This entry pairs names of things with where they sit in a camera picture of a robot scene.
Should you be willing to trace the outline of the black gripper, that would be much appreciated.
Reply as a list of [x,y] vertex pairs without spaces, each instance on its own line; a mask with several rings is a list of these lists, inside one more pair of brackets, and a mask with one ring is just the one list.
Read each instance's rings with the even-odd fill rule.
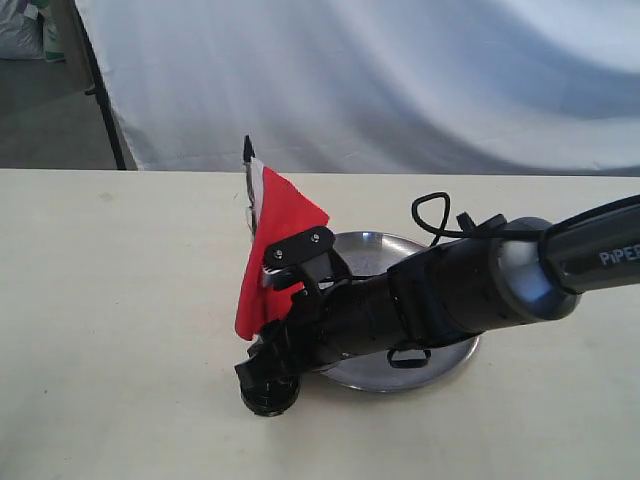
[[243,394],[293,395],[306,373],[406,343],[387,276],[357,280],[333,245],[334,233],[316,226],[267,246],[263,287],[281,291],[327,278],[334,284],[317,296],[294,295],[291,322],[260,331],[248,359],[235,366]]

